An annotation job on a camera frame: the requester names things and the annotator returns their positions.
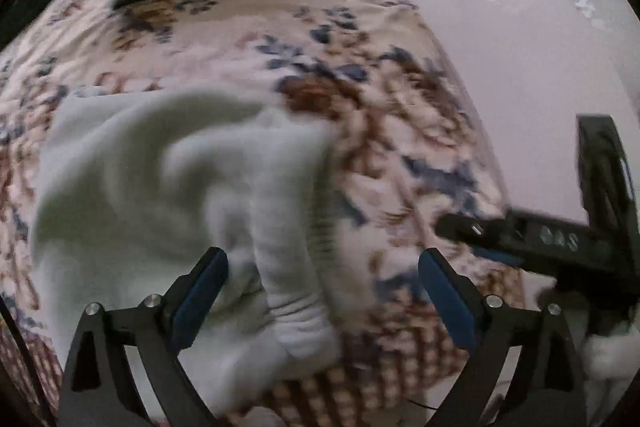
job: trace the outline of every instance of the blue gripper pad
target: blue gripper pad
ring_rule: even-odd
[[[418,277],[453,343],[460,349],[466,349],[469,354],[473,353],[480,341],[480,292],[467,277],[458,275],[436,248],[429,248],[420,254]]]
[[[206,266],[193,281],[171,321],[169,346],[178,353],[193,345],[213,302],[229,275],[229,263],[224,250],[207,251]]]
[[[495,261],[496,263],[502,263],[508,266],[518,267],[524,263],[524,259],[522,257],[516,257],[515,255],[497,250],[487,250],[486,248],[473,247],[471,249],[471,252],[476,257],[484,257],[489,261]]]

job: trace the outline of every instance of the white fabric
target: white fabric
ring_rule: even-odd
[[[230,276],[180,354],[214,413],[334,363],[330,308],[348,287],[332,248],[329,126],[208,89],[68,97],[31,229],[60,360],[87,303],[136,306],[215,245]]]
[[[238,427],[286,427],[276,413],[266,407],[253,407],[238,423]]]
[[[640,367],[638,318],[634,325],[616,324],[608,337],[588,336],[591,305],[584,295],[552,289],[538,296],[540,309],[551,302],[560,305],[581,356],[588,425],[596,427],[613,412]]]

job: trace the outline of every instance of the white towel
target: white towel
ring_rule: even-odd
[[[136,306],[214,245],[230,277],[180,354],[214,413],[334,363],[332,307],[348,288],[328,125],[212,90],[69,96],[42,151],[31,229],[61,362],[86,304]],[[153,403],[146,380],[140,391]]]

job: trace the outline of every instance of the cable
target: cable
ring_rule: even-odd
[[[5,304],[2,296],[0,296],[0,315],[2,315],[4,322],[9,328],[9,332],[14,338],[15,344],[18,346],[18,351],[20,351],[22,359],[27,366],[27,373],[29,373],[31,385],[33,386],[33,390],[35,391],[36,398],[38,399],[38,405],[40,406],[42,417],[50,427],[56,427],[56,417],[54,416],[53,411],[50,409],[49,402],[45,397],[44,389],[42,388],[42,382],[38,377],[38,372],[36,371],[36,366],[33,363],[33,358],[31,358],[31,353],[29,353],[29,349],[27,349],[27,345],[24,343],[24,339],[20,334],[20,329],[15,323],[14,318],[12,317],[12,314],[10,313],[9,308]]]
[[[407,400],[407,402],[417,405],[418,407],[422,407],[423,409],[429,409],[430,411],[437,411],[437,407],[431,407],[430,405],[425,405],[423,403],[416,402],[415,400]]]

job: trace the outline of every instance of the bed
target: bed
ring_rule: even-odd
[[[53,0],[0,53],[0,284],[55,406],[61,367],[31,282],[29,225],[38,152],[58,104],[201,82],[281,93],[293,112],[334,122],[338,245],[359,256],[376,297],[341,331],[335,367],[277,383],[259,403],[291,426],[366,425],[458,372],[457,350],[421,290],[417,257],[438,247],[485,294],[523,306],[517,270],[437,238],[443,212],[498,216],[503,197],[454,70],[406,0]],[[34,400],[6,330],[0,357]],[[236,422],[241,411],[229,411]]]

